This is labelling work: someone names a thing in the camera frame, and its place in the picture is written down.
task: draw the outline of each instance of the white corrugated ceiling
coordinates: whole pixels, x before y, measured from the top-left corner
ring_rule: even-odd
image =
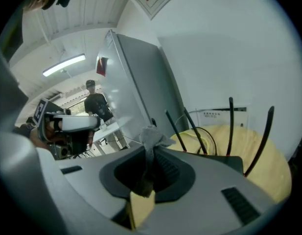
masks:
[[[24,14],[23,44],[10,60],[13,74],[29,97],[18,123],[33,114],[40,98],[68,92],[82,96],[86,91],[80,92],[79,87],[87,79],[99,80],[94,71],[97,54],[107,31],[116,28],[127,1],[70,0],[66,8],[53,5],[46,11]],[[42,75],[49,67],[82,53],[86,60],[67,67],[68,74]]]

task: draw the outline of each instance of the gray cloth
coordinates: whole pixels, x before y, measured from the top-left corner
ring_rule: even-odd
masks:
[[[139,136],[140,142],[145,148],[145,159],[147,166],[152,165],[154,161],[153,148],[157,146],[167,147],[176,142],[166,137],[156,126],[150,125],[142,129]]]

